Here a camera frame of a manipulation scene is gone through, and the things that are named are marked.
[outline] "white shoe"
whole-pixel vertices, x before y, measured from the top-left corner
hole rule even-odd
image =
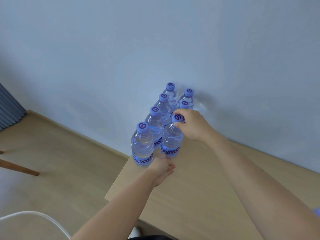
[[[141,230],[136,226],[132,229],[128,239],[135,238],[135,237],[142,237]]]

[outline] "chair leg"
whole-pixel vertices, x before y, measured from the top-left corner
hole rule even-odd
[[[17,164],[14,164],[14,163],[11,163],[9,161],[2,160],[2,159],[0,159],[0,167],[6,168],[6,169],[10,169],[10,170],[13,170],[13,171],[17,171],[17,172],[31,174],[31,175],[34,175],[34,176],[38,176],[40,174],[37,171],[22,167],[20,165],[17,165]]]

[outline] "bottle cap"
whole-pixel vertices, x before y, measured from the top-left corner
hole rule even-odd
[[[137,132],[140,134],[145,134],[148,132],[149,126],[146,122],[139,122],[137,124]]]
[[[168,82],[165,88],[168,91],[173,91],[175,87],[176,87],[176,85],[174,83]]]
[[[159,107],[157,107],[157,106],[151,107],[151,109],[150,109],[150,114],[151,114],[152,116],[159,116],[160,113],[161,113],[161,111],[160,111],[160,108],[159,108]]]
[[[190,104],[188,101],[186,101],[186,100],[180,101],[180,108],[181,109],[189,109],[189,106],[190,106]]]
[[[183,116],[179,115],[179,114],[174,114],[172,116],[172,122],[176,123],[176,122],[182,122],[183,121]]]
[[[161,93],[159,95],[159,100],[160,102],[168,102],[169,101],[169,96],[165,93]]]
[[[184,95],[186,95],[187,97],[192,97],[193,90],[191,88],[186,88],[186,90],[184,91]]]

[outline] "gray curtain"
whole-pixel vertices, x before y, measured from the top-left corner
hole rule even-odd
[[[25,109],[0,84],[0,131],[17,123],[25,114]]]

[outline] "floor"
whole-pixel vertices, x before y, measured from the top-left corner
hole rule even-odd
[[[0,168],[0,216],[39,211],[73,235],[107,202],[126,159],[34,114],[0,132],[0,158],[35,177]],[[0,240],[67,239],[48,220],[23,215],[0,222]]]

